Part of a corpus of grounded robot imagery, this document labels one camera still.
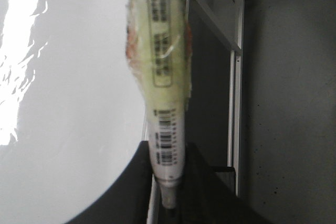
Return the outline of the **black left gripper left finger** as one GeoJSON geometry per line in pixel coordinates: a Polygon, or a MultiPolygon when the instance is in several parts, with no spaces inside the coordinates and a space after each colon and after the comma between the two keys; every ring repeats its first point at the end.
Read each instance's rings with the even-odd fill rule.
{"type": "Polygon", "coordinates": [[[142,141],[117,180],[68,223],[146,223],[151,188],[149,144],[142,141]]]}

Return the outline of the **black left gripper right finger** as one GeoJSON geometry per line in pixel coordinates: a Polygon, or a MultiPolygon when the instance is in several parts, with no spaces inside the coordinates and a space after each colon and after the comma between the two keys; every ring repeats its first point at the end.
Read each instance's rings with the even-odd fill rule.
{"type": "Polygon", "coordinates": [[[270,223],[220,180],[194,143],[186,146],[186,163],[177,209],[168,223],[270,223]]]}

